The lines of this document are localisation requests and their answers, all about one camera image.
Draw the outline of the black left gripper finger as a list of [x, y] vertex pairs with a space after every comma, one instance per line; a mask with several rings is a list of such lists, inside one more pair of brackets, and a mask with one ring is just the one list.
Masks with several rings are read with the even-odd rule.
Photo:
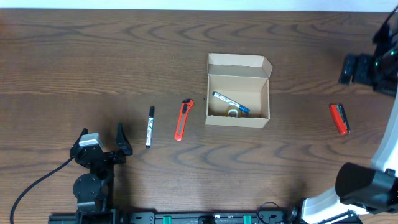
[[118, 128], [116, 133], [116, 145], [125, 156], [131, 156], [133, 154], [132, 146], [130, 145], [124, 133], [122, 123], [118, 123]]
[[83, 128], [82, 132], [80, 133], [78, 139], [75, 141], [75, 143], [73, 144], [74, 147], [79, 147], [79, 142], [82, 136], [88, 134], [88, 130], [86, 128]]

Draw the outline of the black whiteboard marker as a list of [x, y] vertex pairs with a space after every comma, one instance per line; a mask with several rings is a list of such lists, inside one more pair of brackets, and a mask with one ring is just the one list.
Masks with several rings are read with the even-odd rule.
[[149, 119], [148, 119], [148, 122], [147, 122], [146, 149], [149, 149], [152, 146], [152, 134], [153, 134], [153, 126], [154, 126], [154, 112], [155, 112], [155, 107], [151, 106], [150, 110], [149, 110]]

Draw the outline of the red black stapler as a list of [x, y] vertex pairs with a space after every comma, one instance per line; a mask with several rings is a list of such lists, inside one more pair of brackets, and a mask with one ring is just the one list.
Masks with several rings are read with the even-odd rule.
[[341, 103], [330, 104], [329, 110], [338, 132], [341, 135], [350, 133], [350, 126], [346, 117], [344, 106]]

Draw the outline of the blue whiteboard marker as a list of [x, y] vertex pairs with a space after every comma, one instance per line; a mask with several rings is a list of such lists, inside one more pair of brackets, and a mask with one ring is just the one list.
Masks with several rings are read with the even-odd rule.
[[221, 93], [218, 93], [217, 91], [214, 91], [212, 93], [212, 95], [213, 95], [213, 97], [215, 97], [215, 98], [217, 98], [217, 99], [219, 99], [221, 101], [224, 101], [225, 103], [227, 103], [227, 104], [229, 104], [231, 106], [235, 106], [235, 107], [239, 108], [242, 112], [244, 112], [246, 114], [250, 113], [250, 109], [249, 108], [243, 106], [242, 104], [239, 104], [238, 102], [232, 100], [231, 98], [228, 98], [227, 96], [222, 95]]

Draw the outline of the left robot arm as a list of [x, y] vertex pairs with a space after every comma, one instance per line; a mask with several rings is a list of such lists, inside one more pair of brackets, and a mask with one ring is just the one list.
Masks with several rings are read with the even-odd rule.
[[132, 155], [132, 146], [118, 124], [116, 151], [104, 152], [98, 133], [89, 133], [85, 128], [70, 149], [70, 157], [89, 170], [73, 184], [77, 199], [78, 223], [129, 223], [129, 215], [113, 204], [114, 166], [126, 163]]

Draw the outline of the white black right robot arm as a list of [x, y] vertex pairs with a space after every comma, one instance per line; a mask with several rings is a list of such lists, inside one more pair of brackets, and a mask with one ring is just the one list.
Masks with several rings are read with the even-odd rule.
[[[339, 83], [359, 83], [397, 98], [397, 30], [388, 15], [373, 37], [372, 55], [347, 55]], [[361, 223], [360, 215], [397, 213], [397, 105], [369, 167], [345, 163], [334, 187], [294, 206], [287, 223]]]

